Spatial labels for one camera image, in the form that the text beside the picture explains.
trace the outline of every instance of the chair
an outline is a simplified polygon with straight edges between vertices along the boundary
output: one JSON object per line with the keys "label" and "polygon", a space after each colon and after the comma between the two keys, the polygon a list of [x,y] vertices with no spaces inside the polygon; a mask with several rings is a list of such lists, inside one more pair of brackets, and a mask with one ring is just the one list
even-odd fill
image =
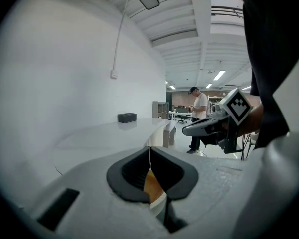
{"label": "chair", "polygon": [[249,153],[249,150],[251,148],[251,146],[255,146],[256,145],[256,141],[258,140],[258,136],[259,136],[259,131],[258,132],[254,132],[254,133],[251,133],[249,134],[250,138],[249,138],[249,146],[248,146],[248,151],[247,151],[247,155],[246,155],[246,158],[248,158],[248,153]]}
{"label": "chair", "polygon": [[179,123],[187,123],[187,121],[185,121],[187,115],[178,115],[178,117],[180,118],[180,120],[178,121]]}

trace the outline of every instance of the white floor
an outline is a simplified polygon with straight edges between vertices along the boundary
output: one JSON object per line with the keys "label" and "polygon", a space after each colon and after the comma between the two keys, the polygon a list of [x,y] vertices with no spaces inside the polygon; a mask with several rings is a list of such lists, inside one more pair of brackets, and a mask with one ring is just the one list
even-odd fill
{"label": "white floor", "polygon": [[[187,151],[189,151],[189,149],[190,149],[189,145],[191,144],[191,137],[184,135],[181,131],[184,126],[191,124],[191,122],[189,120],[187,120],[187,121],[188,122],[184,123],[184,124],[177,123],[175,145],[170,146],[169,148],[172,148],[174,150],[177,150],[177,151],[183,152],[183,153],[186,153]],[[241,147],[241,145],[242,145],[241,137],[237,140],[237,144]],[[244,151],[245,157],[247,154],[248,146],[249,146],[249,144],[247,144],[246,149]],[[249,151],[249,155],[250,155],[251,151],[253,150],[253,148],[254,147],[252,146]],[[219,146],[214,146],[214,145],[208,145],[205,149],[205,145],[202,142],[200,142],[200,150],[203,151],[203,154],[196,153],[196,155],[214,157],[214,158],[234,158],[234,159],[241,158],[241,152],[225,154],[224,151]]]}

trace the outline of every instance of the ceiling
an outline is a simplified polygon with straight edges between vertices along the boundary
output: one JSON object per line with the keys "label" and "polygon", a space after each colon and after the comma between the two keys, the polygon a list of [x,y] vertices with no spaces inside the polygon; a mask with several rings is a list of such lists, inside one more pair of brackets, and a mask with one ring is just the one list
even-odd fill
{"label": "ceiling", "polygon": [[[127,0],[107,1],[123,12]],[[165,59],[168,91],[172,91],[169,85],[176,90],[192,86],[205,89],[209,83],[210,90],[250,86],[251,65],[242,14],[214,7],[242,9],[240,0],[159,2],[158,7],[146,10],[139,0],[129,0],[126,15]],[[220,70],[226,72],[213,81]]]}

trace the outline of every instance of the man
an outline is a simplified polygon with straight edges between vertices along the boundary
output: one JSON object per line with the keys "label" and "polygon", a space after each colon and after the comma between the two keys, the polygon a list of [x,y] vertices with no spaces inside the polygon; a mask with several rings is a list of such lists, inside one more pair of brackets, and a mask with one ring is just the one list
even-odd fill
{"label": "man", "polygon": [[[200,119],[206,118],[206,111],[208,105],[208,99],[204,93],[201,93],[197,87],[192,87],[190,89],[190,94],[196,97],[194,102],[194,107],[190,109],[192,112],[192,121],[198,121]],[[190,150],[187,152],[189,154],[193,154],[195,152],[201,154],[202,151],[199,150],[200,139],[198,137],[193,137],[191,140]]]}
{"label": "man", "polygon": [[265,147],[289,131],[273,93],[299,58],[299,0],[242,1],[251,95],[260,96],[262,103],[243,121],[239,134],[260,129],[256,147]]}

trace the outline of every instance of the ceiling light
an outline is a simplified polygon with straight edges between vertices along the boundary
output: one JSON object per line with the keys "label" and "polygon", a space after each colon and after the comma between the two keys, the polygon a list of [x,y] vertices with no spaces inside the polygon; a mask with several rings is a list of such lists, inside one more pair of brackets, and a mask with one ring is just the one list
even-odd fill
{"label": "ceiling light", "polygon": [[218,74],[217,74],[217,76],[214,78],[214,81],[217,81],[224,73],[225,73],[226,71],[224,71],[224,70],[221,70]]}

